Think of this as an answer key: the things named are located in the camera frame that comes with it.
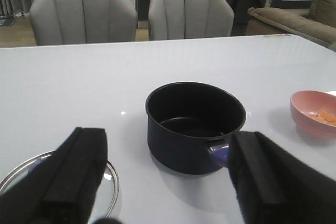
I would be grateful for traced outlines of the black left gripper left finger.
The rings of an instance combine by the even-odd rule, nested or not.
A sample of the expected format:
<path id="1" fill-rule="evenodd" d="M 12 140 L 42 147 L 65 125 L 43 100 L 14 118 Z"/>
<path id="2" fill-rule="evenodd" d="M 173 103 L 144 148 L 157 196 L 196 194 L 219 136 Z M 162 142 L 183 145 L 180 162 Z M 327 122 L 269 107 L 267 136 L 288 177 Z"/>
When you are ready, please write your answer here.
<path id="1" fill-rule="evenodd" d="M 105 130 L 75 128 L 1 195 L 1 223 L 87 223 L 106 164 Z"/>

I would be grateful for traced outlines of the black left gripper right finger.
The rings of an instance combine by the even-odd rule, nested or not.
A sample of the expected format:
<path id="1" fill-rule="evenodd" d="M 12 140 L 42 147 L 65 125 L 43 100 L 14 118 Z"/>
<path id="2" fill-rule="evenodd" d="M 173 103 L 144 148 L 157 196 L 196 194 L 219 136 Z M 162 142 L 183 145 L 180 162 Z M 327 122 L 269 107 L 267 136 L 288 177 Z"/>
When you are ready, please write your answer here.
<path id="1" fill-rule="evenodd" d="M 228 169 L 245 223 L 335 223 L 335 180 L 260 132 L 238 132 Z"/>

